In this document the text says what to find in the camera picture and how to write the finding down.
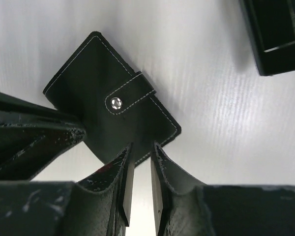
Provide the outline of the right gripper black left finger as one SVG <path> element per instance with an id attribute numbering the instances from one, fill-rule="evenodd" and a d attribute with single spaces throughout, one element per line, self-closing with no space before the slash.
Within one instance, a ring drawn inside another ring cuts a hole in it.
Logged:
<path id="1" fill-rule="evenodd" d="M 123 236 L 129 226 L 133 144 L 73 181 L 0 181 L 0 236 Z"/>

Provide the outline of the black plastic card tray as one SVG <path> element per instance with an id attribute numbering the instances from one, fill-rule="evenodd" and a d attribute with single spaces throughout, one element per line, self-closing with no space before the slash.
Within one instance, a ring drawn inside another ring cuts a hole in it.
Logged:
<path id="1" fill-rule="evenodd" d="M 258 72 L 295 71 L 295 0 L 241 0 Z"/>

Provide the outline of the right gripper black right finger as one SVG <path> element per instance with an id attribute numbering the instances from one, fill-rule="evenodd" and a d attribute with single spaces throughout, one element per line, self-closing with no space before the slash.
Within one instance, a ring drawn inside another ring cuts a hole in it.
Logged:
<path id="1" fill-rule="evenodd" d="M 295 186 L 208 185 L 151 148 L 158 236 L 295 236 Z"/>

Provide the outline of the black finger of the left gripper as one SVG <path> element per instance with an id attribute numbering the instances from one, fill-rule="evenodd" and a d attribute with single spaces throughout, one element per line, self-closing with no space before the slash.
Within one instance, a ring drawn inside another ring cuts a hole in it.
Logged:
<path id="1" fill-rule="evenodd" d="M 85 137 L 76 117 L 0 92 L 0 181 L 33 179 Z"/>

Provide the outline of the black leather card holder wallet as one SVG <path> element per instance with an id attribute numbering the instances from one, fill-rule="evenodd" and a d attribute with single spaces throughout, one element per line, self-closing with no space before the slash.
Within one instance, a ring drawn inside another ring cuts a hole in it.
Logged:
<path id="1" fill-rule="evenodd" d="M 43 90 L 53 106 L 79 119 L 85 143 L 109 163 L 129 143 L 136 165 L 151 144 L 173 141 L 181 126 L 156 97 L 156 90 L 98 31 L 90 33 Z"/>

